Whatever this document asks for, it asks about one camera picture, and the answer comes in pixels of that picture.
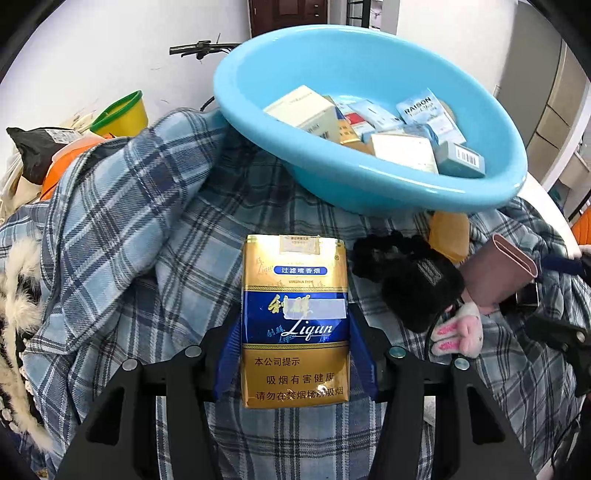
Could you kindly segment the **pink plastic holder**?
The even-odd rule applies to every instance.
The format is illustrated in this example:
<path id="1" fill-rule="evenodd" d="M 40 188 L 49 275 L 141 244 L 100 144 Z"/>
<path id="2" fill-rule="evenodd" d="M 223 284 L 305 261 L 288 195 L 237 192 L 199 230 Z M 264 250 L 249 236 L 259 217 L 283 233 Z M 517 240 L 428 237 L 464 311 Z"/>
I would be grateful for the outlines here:
<path id="1" fill-rule="evenodd" d="M 465 283 L 462 299 L 488 314 L 538 276 L 535 261 L 501 234 L 495 233 L 459 267 Z"/>

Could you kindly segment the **gold blue cigarette pack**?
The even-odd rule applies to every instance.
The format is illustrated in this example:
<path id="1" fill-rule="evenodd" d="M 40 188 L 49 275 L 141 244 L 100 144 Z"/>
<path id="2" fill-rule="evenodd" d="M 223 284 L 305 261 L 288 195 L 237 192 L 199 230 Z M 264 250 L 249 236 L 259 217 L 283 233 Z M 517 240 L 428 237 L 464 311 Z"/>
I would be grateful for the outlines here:
<path id="1" fill-rule="evenodd" d="M 349 277 L 335 238 L 253 234 L 243 246 L 242 400 L 249 409 L 349 399 Z"/>

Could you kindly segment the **small black box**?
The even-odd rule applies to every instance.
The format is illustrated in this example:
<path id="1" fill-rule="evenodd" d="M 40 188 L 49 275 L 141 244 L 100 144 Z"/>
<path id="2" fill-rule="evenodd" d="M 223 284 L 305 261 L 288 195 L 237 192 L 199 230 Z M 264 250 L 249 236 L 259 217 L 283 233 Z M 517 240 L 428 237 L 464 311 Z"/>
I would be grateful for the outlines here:
<path id="1" fill-rule="evenodd" d="M 530 282 L 523 288 L 507 297 L 500 304 L 500 311 L 504 316 L 529 317 L 539 308 L 540 295 L 538 284 Z"/>

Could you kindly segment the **black scrunchie pouch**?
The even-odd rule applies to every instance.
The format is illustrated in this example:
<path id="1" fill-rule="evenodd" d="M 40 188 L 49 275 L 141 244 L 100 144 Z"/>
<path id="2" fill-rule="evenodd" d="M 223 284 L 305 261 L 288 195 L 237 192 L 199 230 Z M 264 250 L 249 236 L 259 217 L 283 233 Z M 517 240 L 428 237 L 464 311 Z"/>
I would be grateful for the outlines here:
<path id="1" fill-rule="evenodd" d="M 459 299 L 458 268 L 420 236 L 394 230 L 356 239 L 353 273 L 381 285 L 381 297 L 404 327 L 424 333 Z"/>

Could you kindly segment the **amber translucent soap box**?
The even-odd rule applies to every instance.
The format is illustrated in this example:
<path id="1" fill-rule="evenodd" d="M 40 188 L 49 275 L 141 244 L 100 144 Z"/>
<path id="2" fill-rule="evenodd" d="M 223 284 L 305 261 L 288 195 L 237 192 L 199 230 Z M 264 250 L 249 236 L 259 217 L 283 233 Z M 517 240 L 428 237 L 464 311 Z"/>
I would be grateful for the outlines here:
<path id="1" fill-rule="evenodd" d="M 453 264 L 462 263 L 469 255 L 468 216 L 465 213 L 436 211 L 431 219 L 429 244 Z"/>

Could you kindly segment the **black white fuzzy garment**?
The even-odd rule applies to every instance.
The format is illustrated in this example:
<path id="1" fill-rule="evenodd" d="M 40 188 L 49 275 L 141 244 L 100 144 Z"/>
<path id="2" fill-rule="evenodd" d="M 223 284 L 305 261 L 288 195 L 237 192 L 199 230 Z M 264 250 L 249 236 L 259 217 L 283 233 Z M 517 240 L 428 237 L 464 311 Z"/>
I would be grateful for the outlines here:
<path id="1" fill-rule="evenodd" d="M 36 408 L 24 369 L 29 340 L 41 326 L 40 244 L 25 237 L 13 244 L 1 268 L 1 419 L 27 434 L 42 451 L 53 442 Z"/>

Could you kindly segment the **pale blue barcode box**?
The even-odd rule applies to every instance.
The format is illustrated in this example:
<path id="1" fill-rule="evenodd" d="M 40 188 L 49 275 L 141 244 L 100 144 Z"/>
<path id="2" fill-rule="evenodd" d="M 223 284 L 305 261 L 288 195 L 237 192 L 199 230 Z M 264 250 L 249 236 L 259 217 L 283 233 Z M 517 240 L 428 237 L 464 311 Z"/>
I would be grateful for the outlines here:
<path id="1" fill-rule="evenodd" d="M 486 163 L 482 155 L 464 146 L 446 141 L 435 149 L 440 174 L 477 179 L 486 176 Z"/>

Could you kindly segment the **gold blue small box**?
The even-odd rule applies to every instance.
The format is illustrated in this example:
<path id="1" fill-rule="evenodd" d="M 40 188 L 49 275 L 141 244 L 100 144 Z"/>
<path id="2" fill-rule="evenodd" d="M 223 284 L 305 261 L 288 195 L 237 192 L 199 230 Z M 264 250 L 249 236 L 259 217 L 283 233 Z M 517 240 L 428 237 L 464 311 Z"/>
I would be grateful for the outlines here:
<path id="1" fill-rule="evenodd" d="M 335 105 L 339 123 L 339 144 L 362 153 L 374 154 L 370 136 L 376 129 L 368 120 L 353 110 L 349 103 L 336 101 L 329 95 L 325 99 Z"/>

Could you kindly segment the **grey beige cabinet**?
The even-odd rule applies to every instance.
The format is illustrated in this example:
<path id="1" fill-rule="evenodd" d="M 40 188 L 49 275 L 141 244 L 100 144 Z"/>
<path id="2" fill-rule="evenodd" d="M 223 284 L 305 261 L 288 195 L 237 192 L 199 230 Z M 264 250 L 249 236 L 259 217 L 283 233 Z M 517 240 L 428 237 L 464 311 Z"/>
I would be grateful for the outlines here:
<path id="1" fill-rule="evenodd" d="M 529 173 L 550 189 L 574 155 L 589 81 L 558 30 L 526 1 L 516 4 L 497 99 L 526 146 Z"/>

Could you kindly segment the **yellow green-rimmed cup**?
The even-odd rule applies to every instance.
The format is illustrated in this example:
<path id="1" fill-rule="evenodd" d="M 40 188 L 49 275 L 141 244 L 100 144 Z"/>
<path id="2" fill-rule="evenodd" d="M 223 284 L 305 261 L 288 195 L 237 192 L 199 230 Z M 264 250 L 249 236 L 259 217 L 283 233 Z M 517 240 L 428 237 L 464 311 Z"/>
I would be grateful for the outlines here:
<path id="1" fill-rule="evenodd" d="M 102 137 L 133 137 L 147 125 L 143 93 L 136 90 L 109 105 L 93 121 L 90 131 Z"/>

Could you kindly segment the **blue Maison box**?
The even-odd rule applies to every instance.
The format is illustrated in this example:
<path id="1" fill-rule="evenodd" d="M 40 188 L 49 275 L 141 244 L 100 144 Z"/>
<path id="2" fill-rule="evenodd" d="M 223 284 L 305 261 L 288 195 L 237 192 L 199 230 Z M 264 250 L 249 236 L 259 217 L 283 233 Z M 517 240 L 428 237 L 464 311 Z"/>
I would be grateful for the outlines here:
<path id="1" fill-rule="evenodd" d="M 455 120 L 430 89 L 425 89 L 399 102 L 397 109 L 407 124 L 429 126 L 439 145 L 444 142 L 458 145 L 466 143 L 466 138 Z"/>

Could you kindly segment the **cream barcode box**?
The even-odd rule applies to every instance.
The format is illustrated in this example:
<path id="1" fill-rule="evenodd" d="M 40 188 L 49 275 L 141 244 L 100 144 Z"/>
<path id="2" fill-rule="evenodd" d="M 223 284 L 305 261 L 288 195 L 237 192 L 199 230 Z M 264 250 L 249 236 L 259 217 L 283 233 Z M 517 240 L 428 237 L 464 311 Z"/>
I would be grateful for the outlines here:
<path id="1" fill-rule="evenodd" d="M 325 140 L 339 143 L 337 109 L 331 101 L 301 85 L 264 108 L 280 122 Z"/>

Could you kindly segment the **light blue plastic basin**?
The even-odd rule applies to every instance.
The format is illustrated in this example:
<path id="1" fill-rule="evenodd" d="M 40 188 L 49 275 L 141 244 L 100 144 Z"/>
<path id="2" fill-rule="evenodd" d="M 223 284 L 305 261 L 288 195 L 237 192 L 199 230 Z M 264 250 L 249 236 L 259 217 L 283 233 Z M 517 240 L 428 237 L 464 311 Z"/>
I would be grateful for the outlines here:
<path id="1" fill-rule="evenodd" d="M 427 125 L 407 124 L 397 104 L 430 89 L 482 155 L 486 176 L 424 172 L 381 160 L 294 128 L 264 108 L 308 86 L 349 103 L 376 132 L 427 138 Z M 214 97 L 228 123 L 280 158 L 294 180 L 332 205 L 388 216 L 398 208 L 473 213 L 497 208 L 524 184 L 527 155 L 498 101 L 454 64 L 396 36 L 358 27 L 301 26 L 276 30 L 235 48 L 218 65 Z"/>

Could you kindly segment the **black bicycle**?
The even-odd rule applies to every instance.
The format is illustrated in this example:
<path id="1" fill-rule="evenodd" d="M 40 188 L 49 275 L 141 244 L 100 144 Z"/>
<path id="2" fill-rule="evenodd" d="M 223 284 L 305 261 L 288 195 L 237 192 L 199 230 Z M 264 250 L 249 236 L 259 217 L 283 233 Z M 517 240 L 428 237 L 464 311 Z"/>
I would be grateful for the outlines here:
<path id="1" fill-rule="evenodd" d="M 221 43 L 218 40 L 215 42 L 211 40 L 199 40 L 192 44 L 171 46 L 168 49 L 168 53 L 170 56 L 194 56 L 198 61 L 202 61 L 208 55 L 229 54 L 240 45 L 242 45 L 241 42 Z"/>

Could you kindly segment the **dark brown door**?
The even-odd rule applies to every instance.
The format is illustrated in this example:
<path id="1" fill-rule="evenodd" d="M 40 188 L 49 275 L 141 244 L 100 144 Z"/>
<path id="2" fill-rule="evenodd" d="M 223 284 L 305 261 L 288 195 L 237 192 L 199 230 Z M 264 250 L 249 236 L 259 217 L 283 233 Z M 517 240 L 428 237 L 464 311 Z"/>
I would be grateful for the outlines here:
<path id="1" fill-rule="evenodd" d="M 287 27 L 327 24 L 327 0 L 249 0 L 252 37 Z"/>

